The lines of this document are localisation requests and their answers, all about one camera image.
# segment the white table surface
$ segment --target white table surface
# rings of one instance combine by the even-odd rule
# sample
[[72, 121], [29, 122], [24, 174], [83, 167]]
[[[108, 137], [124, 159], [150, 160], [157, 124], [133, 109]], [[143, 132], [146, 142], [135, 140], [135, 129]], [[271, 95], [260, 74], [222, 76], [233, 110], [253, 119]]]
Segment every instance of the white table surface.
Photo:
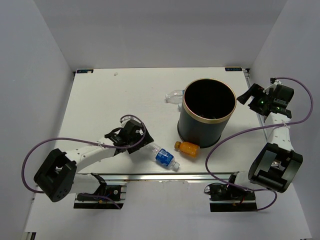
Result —
[[[243, 72], [227, 72], [224, 67], [94, 69], [93, 73], [77, 73], [59, 136], [97, 141], [120, 127], [120, 117], [133, 114], [144, 121], [154, 141], [174, 155], [180, 163], [179, 173], [204, 173], [204, 162], [210, 148], [202, 149], [196, 159], [174, 150], [175, 142], [180, 141], [177, 132], [180, 112], [177, 105], [164, 100], [165, 94], [184, 89], [200, 78], [223, 81], [236, 96], [248, 89]], [[247, 105], [238, 103], [221, 139], [258, 126], [256, 113]], [[247, 171], [265, 144], [262, 130], [240, 135], [213, 153], [209, 168], [216, 173]], [[56, 144], [63, 151], [81, 146], [81, 143], [70, 141], [58, 141]], [[173, 173], [143, 158], [139, 152], [106, 158], [81, 171], [92, 172]]]
[[[181, 164], [179, 172], [205, 172], [208, 152], [190, 160], [174, 152], [179, 140], [177, 106], [164, 102], [164, 96], [183, 89], [199, 78], [216, 78], [230, 85], [236, 95], [248, 87], [242, 72], [224, 68], [95, 69], [76, 74], [60, 131], [61, 137], [98, 140], [119, 127], [119, 118], [134, 114], [146, 124], [154, 140], [174, 153]], [[257, 115], [238, 104], [222, 139], [238, 131], [259, 126]], [[213, 154], [209, 163], [214, 172], [247, 171], [262, 147], [262, 131], [238, 136]], [[71, 150], [75, 142], [61, 141], [56, 147]], [[119, 154], [85, 168], [83, 173], [170, 173], [139, 154]], [[35, 240], [230, 240], [310, 238], [308, 225], [294, 187], [279, 194], [277, 202], [263, 212], [210, 212], [209, 197], [203, 194], [207, 183], [167, 181], [129, 182], [121, 210], [73, 209], [74, 194], [52, 203], [36, 194], [25, 228], [37, 232]], [[259, 208], [273, 199], [270, 192], [258, 192]]]

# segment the clear plastic bottle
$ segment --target clear plastic bottle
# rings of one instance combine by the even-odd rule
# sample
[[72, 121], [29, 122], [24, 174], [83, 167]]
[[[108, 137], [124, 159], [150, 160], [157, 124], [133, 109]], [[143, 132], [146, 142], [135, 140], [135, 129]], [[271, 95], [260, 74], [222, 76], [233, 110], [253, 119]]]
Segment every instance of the clear plastic bottle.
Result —
[[167, 169], [172, 169], [177, 171], [180, 164], [175, 161], [175, 157], [167, 152], [165, 149], [155, 144], [154, 142], [142, 147], [140, 152], [143, 154], [148, 154], [150, 159]]
[[165, 100], [167, 103], [171, 104], [181, 104], [184, 97], [185, 90], [174, 90], [169, 94], [165, 95]]

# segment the cable clip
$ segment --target cable clip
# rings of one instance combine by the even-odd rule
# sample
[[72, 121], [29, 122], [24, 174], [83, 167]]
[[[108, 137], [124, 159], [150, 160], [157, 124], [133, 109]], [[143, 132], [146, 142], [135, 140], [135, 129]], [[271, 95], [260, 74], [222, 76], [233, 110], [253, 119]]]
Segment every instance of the cable clip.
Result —
[[98, 147], [104, 149], [105, 147], [101, 145], [101, 141], [98, 141]]
[[285, 128], [290, 129], [290, 126], [289, 126], [289, 125], [287, 125], [287, 123], [286, 123], [284, 120], [282, 120], [282, 123], [283, 123], [283, 126], [284, 126]]

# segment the white backdrop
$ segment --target white backdrop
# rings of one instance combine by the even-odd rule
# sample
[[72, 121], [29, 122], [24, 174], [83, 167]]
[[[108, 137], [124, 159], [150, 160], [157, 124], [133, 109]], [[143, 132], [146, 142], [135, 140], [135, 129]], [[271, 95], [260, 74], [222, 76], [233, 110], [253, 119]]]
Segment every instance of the white backdrop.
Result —
[[[294, 149], [303, 155], [303, 164], [294, 179], [305, 218], [313, 239], [320, 239], [320, 1], [288, 0], [258, 57], [251, 76], [262, 86], [270, 77], [292, 77], [301, 80], [313, 94], [314, 109], [310, 119], [290, 130]], [[294, 88], [288, 107], [292, 119], [304, 118], [310, 101], [304, 89], [289, 81], [284, 84]]]
[[34, 0], [70, 67], [250, 67], [287, 0]]
[[[8, 0], [0, 8], [0, 232], [18, 240], [33, 194], [21, 181], [27, 152], [57, 135], [72, 72], [32, 0]], [[30, 158], [32, 181], [48, 147]]]

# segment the purple cable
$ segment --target purple cable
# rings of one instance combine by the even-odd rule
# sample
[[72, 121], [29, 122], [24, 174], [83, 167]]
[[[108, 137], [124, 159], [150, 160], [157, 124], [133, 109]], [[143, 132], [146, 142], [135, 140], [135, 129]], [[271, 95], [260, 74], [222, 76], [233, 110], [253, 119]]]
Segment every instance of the purple cable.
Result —
[[88, 193], [79, 193], [79, 195], [84, 196], [84, 197], [106, 199], [106, 200], [110, 201], [111, 203], [113, 203], [118, 209], [121, 209], [121, 207], [115, 201], [113, 201], [110, 197], [100, 196], [100, 195], [92, 195], [92, 194], [88, 194]]
[[[278, 80], [278, 79], [286, 79], [286, 80], [294, 81], [294, 82], [300, 84], [300, 85], [306, 90], [306, 92], [308, 93], [309, 98], [310, 98], [310, 110], [309, 110], [307, 116], [306, 116], [304, 119], [300, 120], [300, 121], [288, 122], [288, 123], [286, 123], [286, 125], [295, 125], [295, 124], [301, 124], [301, 123], [305, 122], [305, 121], [310, 117], [310, 115], [311, 115], [311, 113], [312, 113], [312, 111], [313, 111], [313, 109], [314, 109], [314, 99], [313, 99], [312, 94], [311, 94], [311, 92], [309, 91], [309, 89], [308, 89], [302, 82], [300, 82], [300, 81], [297, 80], [297, 79], [291, 78], [291, 77], [276, 77], [275, 79], [276, 79], [276, 80]], [[247, 187], [240, 186], [240, 185], [237, 185], [237, 184], [234, 184], [234, 183], [230, 183], [230, 182], [228, 182], [228, 181], [226, 181], [226, 180], [223, 180], [223, 179], [217, 177], [216, 175], [214, 175], [214, 174], [209, 170], [208, 161], [209, 161], [209, 158], [210, 158], [211, 154], [212, 154], [220, 145], [222, 145], [223, 143], [225, 143], [226, 141], [228, 141], [228, 140], [230, 140], [230, 139], [233, 139], [233, 138], [235, 138], [235, 137], [237, 137], [237, 136], [239, 136], [239, 135], [241, 135], [241, 134], [249, 133], [249, 132], [252, 132], [252, 131], [262, 130], [262, 129], [268, 129], [268, 128], [273, 128], [273, 127], [282, 127], [282, 126], [284, 126], [283, 123], [280, 123], [280, 124], [272, 124], [272, 125], [268, 125], [268, 126], [259, 126], [259, 127], [254, 127], [254, 128], [250, 128], [250, 129], [247, 129], [247, 130], [243, 130], [243, 131], [237, 132], [237, 133], [235, 133], [235, 134], [233, 134], [233, 135], [231, 135], [231, 136], [228, 136], [227, 138], [225, 138], [225, 139], [223, 139], [222, 141], [220, 141], [219, 143], [217, 143], [217, 144], [211, 149], [211, 151], [209, 152], [208, 156], [207, 156], [206, 159], [205, 159], [205, 169], [207, 170], [207, 172], [208, 172], [213, 178], [215, 178], [216, 180], [218, 180], [218, 181], [220, 181], [220, 182], [222, 182], [222, 183], [225, 183], [225, 184], [228, 184], [228, 185], [231, 185], [231, 186], [234, 186], [234, 187], [243, 189], [243, 190], [245, 190], [245, 191], [251, 191], [251, 192], [267, 191], [267, 189], [249, 189], [249, 188], [247, 188]], [[274, 192], [274, 195], [275, 195], [274, 200], [272, 201], [272, 203], [270, 203], [268, 206], [265, 206], [265, 207], [263, 207], [263, 208], [259, 208], [258, 211], [267, 209], [267, 208], [269, 208], [270, 206], [272, 206], [272, 205], [275, 203], [278, 195], [277, 195], [277, 193], [276, 193], [275, 191], [271, 191], [271, 192]]]
[[21, 178], [22, 178], [22, 183], [23, 185], [26, 187], [26, 189], [28, 189], [29, 191], [31, 192], [34, 192], [36, 194], [43, 194], [44, 192], [43, 191], [39, 191], [39, 190], [35, 190], [33, 188], [31, 188], [28, 184], [27, 184], [27, 181], [26, 181], [26, 177], [25, 177], [25, 168], [26, 168], [26, 164], [27, 164], [27, 161], [28, 161], [28, 158], [30, 157], [30, 155], [33, 153], [34, 150], [36, 150], [38, 147], [40, 147], [41, 145], [45, 144], [45, 143], [48, 143], [48, 142], [52, 142], [52, 141], [57, 141], [57, 140], [67, 140], [67, 141], [73, 141], [73, 142], [78, 142], [78, 143], [84, 143], [84, 144], [90, 144], [90, 145], [94, 145], [94, 146], [102, 146], [102, 147], [105, 147], [105, 148], [110, 148], [110, 149], [130, 149], [130, 148], [133, 148], [135, 146], [137, 146], [138, 144], [140, 144], [143, 139], [145, 138], [146, 136], [146, 126], [145, 124], [136, 116], [134, 115], [131, 115], [131, 114], [127, 114], [127, 115], [124, 115], [123, 117], [120, 118], [120, 122], [122, 123], [123, 119], [126, 118], [126, 117], [132, 117], [132, 118], [135, 118], [137, 119], [141, 124], [142, 124], [142, 127], [143, 127], [143, 136], [142, 138], [135, 144], [133, 145], [130, 145], [130, 146], [113, 146], [113, 145], [106, 145], [106, 144], [99, 144], [97, 142], [93, 142], [93, 141], [86, 141], [86, 140], [81, 140], [81, 139], [76, 139], [76, 138], [70, 138], [70, 137], [53, 137], [53, 138], [49, 138], [47, 140], [44, 140], [42, 142], [39, 142], [37, 145], [35, 145], [28, 153], [27, 155], [25, 156], [24, 158], [24, 161], [22, 163], [22, 169], [21, 169]]

